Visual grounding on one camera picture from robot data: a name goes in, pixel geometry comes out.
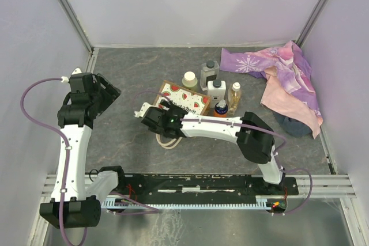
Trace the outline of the cream lid green jar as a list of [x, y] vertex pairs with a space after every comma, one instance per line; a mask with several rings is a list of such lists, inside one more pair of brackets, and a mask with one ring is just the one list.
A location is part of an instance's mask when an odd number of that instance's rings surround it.
[[198, 92], [198, 79], [195, 73], [192, 71], [185, 72], [182, 78], [182, 85], [190, 91]]

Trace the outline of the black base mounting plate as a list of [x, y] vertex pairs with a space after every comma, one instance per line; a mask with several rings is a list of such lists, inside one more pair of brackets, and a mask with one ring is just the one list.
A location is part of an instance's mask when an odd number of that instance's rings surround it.
[[116, 192], [146, 204], [255, 203], [258, 196], [296, 196], [296, 179], [267, 184], [260, 176], [215, 174], [126, 174]]

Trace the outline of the dark blue object under cloth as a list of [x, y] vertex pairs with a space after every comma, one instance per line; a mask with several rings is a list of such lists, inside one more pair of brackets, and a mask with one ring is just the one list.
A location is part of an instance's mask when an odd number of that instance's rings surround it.
[[309, 126], [307, 126], [303, 122], [300, 122], [293, 118], [289, 118], [274, 111], [272, 112], [272, 114], [277, 123], [281, 126], [281, 128], [293, 137], [300, 138], [312, 133], [312, 130], [309, 128]]

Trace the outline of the brown canvas tote bag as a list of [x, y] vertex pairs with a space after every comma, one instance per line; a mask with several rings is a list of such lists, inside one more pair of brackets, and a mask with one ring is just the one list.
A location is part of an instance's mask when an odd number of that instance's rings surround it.
[[192, 90], [188, 90], [182, 86], [169, 81], [163, 81], [153, 105], [159, 108], [161, 100], [168, 97], [175, 105], [183, 108], [188, 113], [196, 115], [206, 115], [210, 104], [210, 97]]

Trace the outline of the clear bottle dark cap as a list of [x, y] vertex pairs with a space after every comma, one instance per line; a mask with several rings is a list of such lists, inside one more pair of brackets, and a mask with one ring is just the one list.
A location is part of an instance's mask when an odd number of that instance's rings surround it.
[[208, 89], [209, 81], [217, 79], [219, 69], [219, 64], [215, 60], [209, 60], [201, 65], [200, 87], [202, 90]]

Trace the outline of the white square bottle grey cap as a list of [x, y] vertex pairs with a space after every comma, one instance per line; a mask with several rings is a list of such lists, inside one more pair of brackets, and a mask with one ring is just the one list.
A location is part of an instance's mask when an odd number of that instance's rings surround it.
[[222, 80], [208, 81], [207, 95], [210, 97], [209, 107], [214, 108], [217, 103], [224, 99], [226, 82]]

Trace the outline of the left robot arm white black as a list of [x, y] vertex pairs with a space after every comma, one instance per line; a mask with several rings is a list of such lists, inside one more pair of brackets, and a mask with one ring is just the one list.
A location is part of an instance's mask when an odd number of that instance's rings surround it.
[[102, 74], [72, 74], [69, 85], [70, 92], [57, 113], [58, 126], [64, 134], [57, 180], [50, 202], [40, 206], [40, 216], [57, 229], [97, 226], [106, 197], [110, 192], [122, 194], [127, 188], [120, 165], [100, 168], [97, 179], [89, 187], [85, 185], [86, 152], [93, 121], [121, 91]]

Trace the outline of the amber bottle white cap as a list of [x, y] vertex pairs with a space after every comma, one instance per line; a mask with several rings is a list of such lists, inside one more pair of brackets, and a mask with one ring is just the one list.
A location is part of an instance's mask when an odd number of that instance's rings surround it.
[[228, 114], [232, 116], [235, 114], [239, 100], [241, 98], [242, 91], [239, 82], [234, 82], [228, 89], [227, 101], [228, 101]]

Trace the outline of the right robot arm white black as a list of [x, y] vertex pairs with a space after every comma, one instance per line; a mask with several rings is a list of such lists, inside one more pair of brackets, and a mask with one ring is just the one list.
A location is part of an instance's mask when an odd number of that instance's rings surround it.
[[234, 143], [250, 162], [258, 165], [263, 186], [275, 195], [285, 187], [283, 167], [275, 159], [275, 133], [261, 118], [252, 112], [234, 118], [217, 118], [188, 113], [171, 103], [159, 108], [143, 103], [134, 116], [141, 119], [149, 131], [169, 139], [205, 137]]

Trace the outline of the purple pink patterned cloth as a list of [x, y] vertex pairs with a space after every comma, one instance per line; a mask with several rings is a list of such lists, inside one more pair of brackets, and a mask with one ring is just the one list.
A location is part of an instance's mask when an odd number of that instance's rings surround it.
[[256, 52], [231, 53], [224, 48], [220, 70], [266, 79], [261, 105], [303, 122], [313, 138], [321, 133], [323, 118], [311, 83], [312, 68], [294, 42]]

